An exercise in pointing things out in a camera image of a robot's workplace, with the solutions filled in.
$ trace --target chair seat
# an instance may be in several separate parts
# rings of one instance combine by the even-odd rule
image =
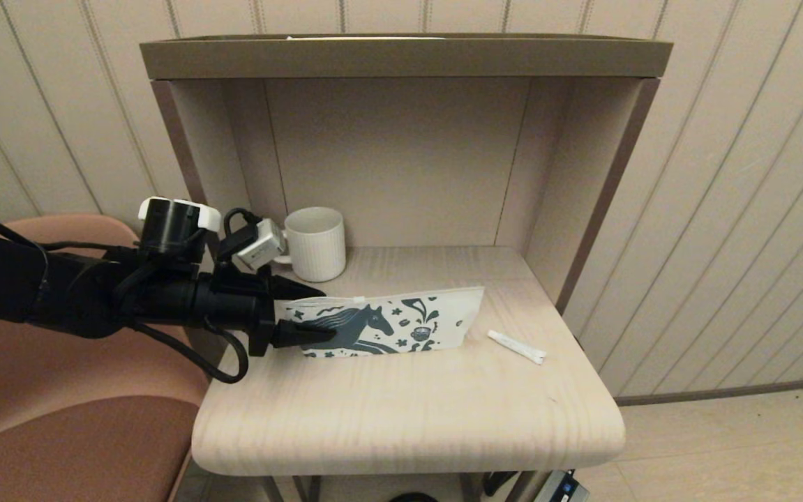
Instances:
[[[165,501],[196,414],[168,397],[114,397],[6,429],[0,501]]]

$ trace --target white mug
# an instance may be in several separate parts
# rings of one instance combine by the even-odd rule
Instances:
[[[292,264],[299,279],[324,282],[343,273],[346,264],[343,214],[329,207],[306,207],[287,216],[283,235],[289,255],[274,258]]]

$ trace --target shelf top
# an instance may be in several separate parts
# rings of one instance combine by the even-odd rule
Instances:
[[[615,401],[515,250],[352,248],[343,275],[316,287],[382,296],[477,285],[481,309],[456,349],[332,359],[270,349],[242,381],[212,382],[194,460],[229,476],[307,476],[548,471],[620,453]],[[535,365],[488,330],[547,359]],[[233,350],[220,369],[236,372]]]
[[[228,35],[140,45],[150,79],[660,77],[673,44],[552,34]]]

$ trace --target floor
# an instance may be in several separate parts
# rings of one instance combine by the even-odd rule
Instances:
[[[577,470],[591,502],[803,500],[803,390],[622,408],[627,446],[614,462]],[[512,482],[504,486],[504,493]],[[425,492],[459,502],[458,477],[324,479],[323,502],[388,502]],[[504,493],[485,501],[501,501]],[[191,465],[176,502],[265,502],[257,480]]]

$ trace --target striped wallpaper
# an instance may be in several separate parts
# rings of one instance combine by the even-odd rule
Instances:
[[[0,219],[187,196],[139,42],[430,31],[675,42],[564,317],[617,396],[803,379],[803,0],[0,0]]]

